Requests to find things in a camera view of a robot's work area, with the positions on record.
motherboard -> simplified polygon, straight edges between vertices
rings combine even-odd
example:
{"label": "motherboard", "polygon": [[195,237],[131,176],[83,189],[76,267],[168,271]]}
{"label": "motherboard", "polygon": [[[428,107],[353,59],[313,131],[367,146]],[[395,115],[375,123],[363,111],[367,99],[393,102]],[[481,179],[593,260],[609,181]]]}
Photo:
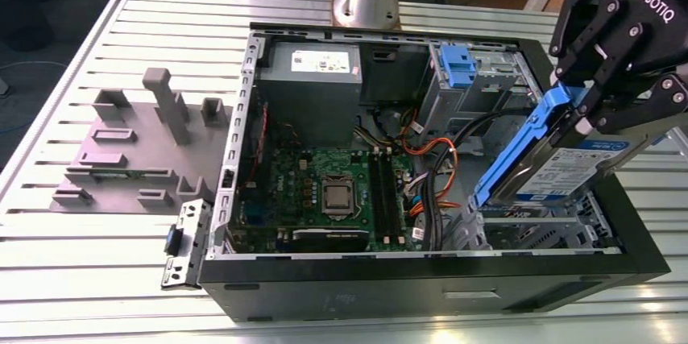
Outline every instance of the motherboard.
{"label": "motherboard", "polygon": [[241,202],[232,245],[252,253],[416,251],[403,215],[407,155],[277,149],[264,196]]}

ram slot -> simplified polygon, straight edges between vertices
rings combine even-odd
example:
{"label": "ram slot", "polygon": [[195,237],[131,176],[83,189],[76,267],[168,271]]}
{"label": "ram slot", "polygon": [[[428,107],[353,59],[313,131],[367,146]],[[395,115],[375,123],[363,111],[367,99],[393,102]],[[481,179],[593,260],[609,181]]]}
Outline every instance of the ram slot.
{"label": "ram slot", "polygon": [[369,173],[369,198],[373,205],[375,219],[375,239],[379,242],[389,240],[389,226],[387,223],[387,207],[384,202],[384,193],[380,177],[380,160],[379,156],[369,154],[368,156],[368,173]]}
{"label": "ram slot", "polygon": [[383,198],[385,202],[385,217],[388,225],[388,234],[393,243],[401,242],[401,219],[399,217],[397,203],[397,179],[391,165],[391,156],[380,157],[380,178],[383,185]]}

side panel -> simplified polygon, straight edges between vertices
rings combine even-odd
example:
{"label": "side panel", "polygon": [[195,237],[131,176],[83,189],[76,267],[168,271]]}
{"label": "side panel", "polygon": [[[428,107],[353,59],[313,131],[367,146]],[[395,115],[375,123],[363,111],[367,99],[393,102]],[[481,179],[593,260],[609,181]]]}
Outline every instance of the side panel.
{"label": "side panel", "polygon": [[628,277],[273,282],[205,289],[235,321],[329,320],[545,311]]}

floor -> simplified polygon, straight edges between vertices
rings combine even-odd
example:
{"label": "floor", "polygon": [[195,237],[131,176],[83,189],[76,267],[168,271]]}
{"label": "floor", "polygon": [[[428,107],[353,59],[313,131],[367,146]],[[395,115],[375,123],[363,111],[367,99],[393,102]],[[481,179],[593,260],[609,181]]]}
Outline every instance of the floor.
{"label": "floor", "polygon": [[53,43],[33,52],[13,52],[0,43],[0,77],[13,89],[9,97],[0,99],[0,170],[64,71],[56,64],[23,64],[9,68],[3,66],[19,61],[68,64],[107,2],[108,0],[44,2],[41,8],[55,31]]}

metal work table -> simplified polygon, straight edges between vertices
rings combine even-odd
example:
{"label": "metal work table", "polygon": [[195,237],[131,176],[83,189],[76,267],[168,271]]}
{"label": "metal work table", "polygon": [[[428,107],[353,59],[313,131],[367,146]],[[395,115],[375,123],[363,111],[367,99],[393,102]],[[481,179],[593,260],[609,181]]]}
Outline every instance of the metal work table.
{"label": "metal work table", "polygon": [[[329,0],[109,0],[0,176],[0,337],[236,342],[688,342],[688,163],[671,139],[619,171],[672,273],[536,315],[235,324],[204,291],[161,292],[176,214],[60,214],[48,206],[96,117],[100,88],[131,101],[165,67],[188,103],[232,105],[251,21],[331,23]],[[403,29],[547,44],[555,15],[401,4]]]}

